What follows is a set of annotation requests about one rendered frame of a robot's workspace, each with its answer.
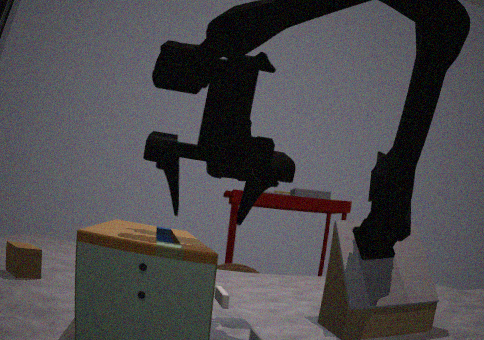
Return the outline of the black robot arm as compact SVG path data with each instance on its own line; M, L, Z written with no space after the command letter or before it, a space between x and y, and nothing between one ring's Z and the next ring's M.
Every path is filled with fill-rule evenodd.
M233 6L209 22L199 45L171 40L161 45L154 86L197 94L209 85L208 98L252 105L258 72L276 69L264 52L247 53L286 28L369 1L259 0ZM416 22L416 59L394 145L387 154L377 153L371 171L370 213L352 229L363 260L394 257L394 244L411 233L417 162L447 69L470 31L470 17L458 0L378 1ZM273 139L251 136L250 119L240 118L237 126L222 120L212 114L201 133L198 152L205 154L207 173L247 181L252 170L268 170Z

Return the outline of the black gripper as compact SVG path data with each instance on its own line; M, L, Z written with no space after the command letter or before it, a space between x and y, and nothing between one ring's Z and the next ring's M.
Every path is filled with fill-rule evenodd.
M179 207L179 157L206 161L205 154L199 154L201 133L212 114L222 115L222 123L238 125L240 118L250 119L252 105L206 98L198 145L178 141L178 135L152 131L149 134L143 159L156 162L156 168L163 170L172 197L174 215ZM295 163L284 152L274 151L268 170L252 170L246 181L238 209L237 225L241 225L254 203L270 187L278 187L279 182L293 183Z

